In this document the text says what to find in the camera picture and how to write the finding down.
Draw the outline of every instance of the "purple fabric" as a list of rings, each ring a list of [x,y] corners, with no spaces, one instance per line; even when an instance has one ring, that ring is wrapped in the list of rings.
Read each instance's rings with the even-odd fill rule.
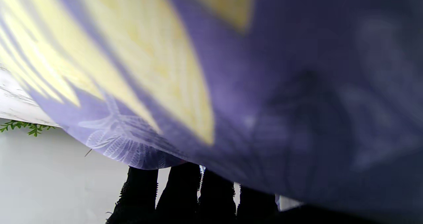
[[[245,36],[195,0],[171,0],[210,91],[213,147],[135,85],[80,0],[62,1],[164,134],[111,97],[101,102],[75,88],[76,109],[31,93],[76,139],[104,140],[98,152],[137,168],[183,159],[304,203],[423,221],[423,0],[254,0]]]

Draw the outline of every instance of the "white surface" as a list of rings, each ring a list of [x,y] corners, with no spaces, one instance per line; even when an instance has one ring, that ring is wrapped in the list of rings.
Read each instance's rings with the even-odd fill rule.
[[[57,126],[0,64],[0,118]]]
[[[89,148],[60,129],[26,132],[0,133],[0,223],[104,224],[128,167],[96,152],[84,158]],[[159,194],[168,172],[159,171]]]

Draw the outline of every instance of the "yellow pattern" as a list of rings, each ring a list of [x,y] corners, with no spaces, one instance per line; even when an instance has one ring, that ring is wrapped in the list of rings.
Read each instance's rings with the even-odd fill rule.
[[[0,39],[12,50],[12,56],[9,56],[5,48],[0,46],[0,59],[15,78],[44,96],[60,102],[62,96],[76,105],[79,105],[79,100],[68,82],[101,98],[97,83],[159,131],[149,111],[63,5],[58,0],[30,1],[47,26],[46,29],[71,58],[67,58],[51,44],[20,0],[0,0],[0,14],[30,63],[19,54],[0,26]]]
[[[207,144],[213,115],[198,61],[168,0],[83,0],[126,69]]]
[[[253,0],[198,0],[238,31],[248,30],[252,17]]]

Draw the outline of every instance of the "green plant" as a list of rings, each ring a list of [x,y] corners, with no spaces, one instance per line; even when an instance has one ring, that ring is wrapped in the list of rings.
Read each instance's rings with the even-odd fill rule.
[[[10,120],[10,122],[4,123],[0,126],[3,127],[3,128],[0,128],[0,132],[8,131],[9,128],[13,130],[15,128],[28,127],[29,129],[31,129],[28,132],[28,135],[34,135],[34,136],[38,136],[39,134],[41,134],[41,131],[43,131],[44,128],[46,128],[47,130],[49,130],[50,128],[56,129],[55,127],[52,127],[52,126],[41,125],[36,123],[27,123],[27,122],[15,121],[15,120]]]

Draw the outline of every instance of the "white wall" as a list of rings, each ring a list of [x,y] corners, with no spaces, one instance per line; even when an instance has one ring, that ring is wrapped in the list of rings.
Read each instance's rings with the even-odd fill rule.
[[[61,129],[26,132],[0,133],[0,223],[104,224],[128,167],[96,152],[84,157],[89,148]],[[160,194],[168,172],[160,170]]]

